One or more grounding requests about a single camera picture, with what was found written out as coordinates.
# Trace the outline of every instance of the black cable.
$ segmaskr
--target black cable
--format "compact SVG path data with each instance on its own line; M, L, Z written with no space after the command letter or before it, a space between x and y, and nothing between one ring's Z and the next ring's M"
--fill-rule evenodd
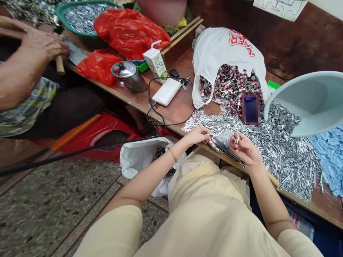
M192 111L191 115L185 121L182 121L180 123L175 123L175 124L165 124L165 120L164 120L163 115L160 114L158 111L156 111L154 109L154 106L157 104L157 102L155 102L155 101L154 101L154 103L151 102L151 98L150 98L150 84L151 84L152 81L154 81L156 79L164 79L164 78L157 77L157 78L153 78L153 79L151 79L149 81L149 84L148 84L148 94L149 94L149 103L150 103L151 107L150 107L150 109L148 110L148 112L146 114L146 118L147 118L148 122L151 123L151 124L154 124L154 125L165 126L165 127L167 127L167 126L175 126L175 125L179 125L179 124L185 123L192 116L193 111ZM185 79L185 80L188 81L191 85L193 85L193 83L190 80L188 80L188 79ZM153 123L153 122L149 121L149 112L151 110L154 110L154 112L156 112L156 114L158 114L162 118L163 125L157 124L157 123ZM115 144L138 142L138 141L144 141L144 140L151 139L151 138L170 136L168 130L167 130L167 133L168 133L168 135L153 136L153 137L142 138L142 139L137 139L137 140L124 140L122 142L116 142ZM72 152L72 153L68 153L68 154L64 154L64 155L59 155L57 157L49 158L49 159L46 159L46 160L42 160L42 161L38 161L38 162L34 162L34 163L29 163L29 164L24 164L24 165L17 165L15 167L11 167L11 168L0 169L0 177L11 175L11 174L15 174L15 173L18 173L20 171L24 171L24 170L27 170L27 169L30 169L30 168L36 168L36 167L39 167L39 166L42 166L42 165L45 165L45 164L49 164L49 163L52 163L52 162L55 162L55 161L60 161L60 160L63 160L65 158L69 158L69 157L78 155L80 153L84 153L84 152L87 152L87 151L90 151L90 150L94 150L94 149L97 149L97 148L100 148L100 147L110 146L110 145L113 145L113 143L103 144L103 145L98 145L98 146L91 146L91 147L88 147L88 148L84 148L82 150L78 150L78 151L75 151L75 152Z
M150 106L151 106L151 107L150 107L149 111L148 111L147 114L146 114L146 119L147 119L147 121L148 121L150 124L159 125L159 126L165 126L165 127L167 127L167 126L175 126L175 125L180 125L180 124L182 124L182 123L185 123L187 120L189 120L189 118L192 117L193 112L196 110L195 108L194 108L194 110L191 112L190 116L189 116L186 120L184 120L184 121L182 121L182 122L180 122L180 123L175 123L175 124L166 124L163 115L160 114L158 111L155 110L154 106L157 104L157 102L154 102L154 103L151 102L151 97L150 97L150 84L151 84L152 81L154 81L154 80L156 80L156 79L165 79L165 78L163 78L163 77L156 77L156 78L153 78L153 79L151 79L151 80L149 81L149 84L148 84L148 96L149 96L149 103L150 103ZM188 81L188 83L190 83L190 84L193 86L193 83L192 83L189 79L184 79L184 80ZM156 114L158 114L158 115L162 118L163 124L158 124L158 123L149 121L149 115L148 115L148 114L149 114L149 112L151 111L151 109L152 109L154 112L156 112Z
M135 140L123 140L123 141L120 141L120 142L115 142L115 144L117 145L117 144L122 144L122 143L139 142L139 141L144 141L144 140L147 140L147 139L152 139L152 138L157 138L157 137L166 137L166 135L164 135L164 136L152 136L152 137L135 139ZM49 159L46 159L46 160L42 160L42 161L33 162L33 163L29 163L29 164L17 165L15 167L1 169L0 170L0 177L11 175L11 174L15 174L15 173L18 173L20 171L28 170L30 168L36 168L36 167L39 167L39 166L42 166L42 165L45 165L45 164L49 164L49 163L52 163L52 162L55 162L55 161L60 161L60 160L63 160L65 158L69 158L69 157L78 155L80 153L84 153L84 152L87 152L87 151L90 151L90 150L94 150L94 149L97 149L97 148L101 148L101 147L105 147L105 146L110 146L110 145L113 145L113 143L103 144L103 145L98 145L98 146L91 146L91 147L88 147L88 148L84 148L82 150L78 150L78 151L75 151L75 152L72 152L72 153L67 153L67 154L64 154L64 155L59 155L57 157L49 158Z

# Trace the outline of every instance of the plaid shirt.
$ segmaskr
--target plaid shirt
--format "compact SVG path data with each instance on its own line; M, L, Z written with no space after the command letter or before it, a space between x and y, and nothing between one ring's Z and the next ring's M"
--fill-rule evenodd
M41 77L30 97L16 109L0 111L0 137L11 137L30 130L39 115L51 105L59 85Z

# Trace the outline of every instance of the red plastic bag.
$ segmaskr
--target red plastic bag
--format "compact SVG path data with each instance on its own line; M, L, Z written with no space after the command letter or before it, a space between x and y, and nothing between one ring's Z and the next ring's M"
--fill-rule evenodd
M130 9L108 9L94 23L99 37L129 60L144 60L143 53L170 45L168 33L143 14Z
M95 50L83 59L76 67L77 73L99 80L108 87L112 87L114 76L111 73L113 64L123 59L112 54L105 54L103 50Z

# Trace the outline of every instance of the metal mug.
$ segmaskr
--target metal mug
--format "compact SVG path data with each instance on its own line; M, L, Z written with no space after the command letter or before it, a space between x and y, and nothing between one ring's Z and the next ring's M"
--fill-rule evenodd
M121 61L111 68L113 76L120 79L119 85L131 93L142 93L148 85L139 73L136 65L128 61Z

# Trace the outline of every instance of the wooden table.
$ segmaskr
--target wooden table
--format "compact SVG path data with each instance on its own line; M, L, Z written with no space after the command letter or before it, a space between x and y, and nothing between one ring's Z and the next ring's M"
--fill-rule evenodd
M8 15L7 11L4 10L3 6L0 8L0 15ZM52 28L48 25L40 26L40 29L43 31L51 32ZM92 51L92 47L89 45L85 45L77 37L75 34L71 33L70 31L65 31L64 34L68 36L79 48L81 48L84 52ZM179 72L180 77L191 77L191 81L194 79L194 69L192 65L193 59L193 50L189 48L171 67L171 69L177 69ZM65 62L65 66L73 71L75 71L75 66L70 62ZM148 83L150 79L153 78L151 71L146 71L143 74L145 81ZM103 90L111 93L118 99L124 101L127 104L132 105L137 110L147 113L150 109L150 104L148 100L148 91L145 91L140 94L131 94L127 91L124 91L119 86L119 81L116 80L113 87L107 87L94 79L88 79L95 85L101 87ZM267 72L266 81L272 80L275 83L282 85L284 81L280 80L279 78L273 76L272 74ZM150 86L150 94L153 96L157 90L161 87L161 85L153 81ZM190 114L192 113L194 106L192 104L192 86L187 85L188 91L183 90L182 88L177 92L175 97L172 99L170 104L167 107L157 105L155 109L161 113L164 118L166 124L175 124L181 121L186 120ZM203 108L205 114L207 115L217 115L221 112L219 105L211 102L208 106ZM159 122L162 122L160 116L156 113L151 111L149 116ZM184 124L180 124L177 126L169 127L176 133L184 136L186 132L182 130ZM206 149L207 151L213 153L214 155L218 156L220 159L224 160L225 162L231 164L232 166L238 168L239 170L246 173L246 171L242 168L242 166L237 163L235 160L231 159L230 157L214 151L208 145L199 144L200 147ZM322 217L323 219L327 220L328 222L334 224L335 226L339 227L343 230L343 208L342 208L342 200L340 197L334 197L327 184L324 184L324 193L321 192L320 186L317 185L312 192L312 202L306 203L303 200L299 199L295 195L285 191L280 190L280 194L284 195L285 197L291 199L294 203L299 204L300 206L304 207L305 209L311 211L312 213Z

